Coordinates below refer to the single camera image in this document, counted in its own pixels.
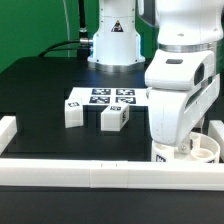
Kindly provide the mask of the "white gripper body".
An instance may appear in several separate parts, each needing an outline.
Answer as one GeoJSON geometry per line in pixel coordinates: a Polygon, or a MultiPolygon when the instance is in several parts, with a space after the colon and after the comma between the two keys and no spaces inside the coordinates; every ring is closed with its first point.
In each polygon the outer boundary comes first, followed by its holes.
{"type": "Polygon", "coordinates": [[[160,144],[178,146],[217,99],[220,75],[204,88],[191,91],[152,89],[149,93],[149,125],[152,139],[160,144]]]}

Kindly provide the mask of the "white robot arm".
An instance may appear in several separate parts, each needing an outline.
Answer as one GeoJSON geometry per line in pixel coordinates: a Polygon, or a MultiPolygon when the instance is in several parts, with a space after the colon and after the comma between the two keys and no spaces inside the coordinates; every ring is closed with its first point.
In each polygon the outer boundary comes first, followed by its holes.
{"type": "Polygon", "coordinates": [[[155,142],[179,145],[218,97],[223,9],[224,0],[99,0],[92,68],[122,72],[145,61],[136,17],[159,29],[145,72],[155,142]]]}

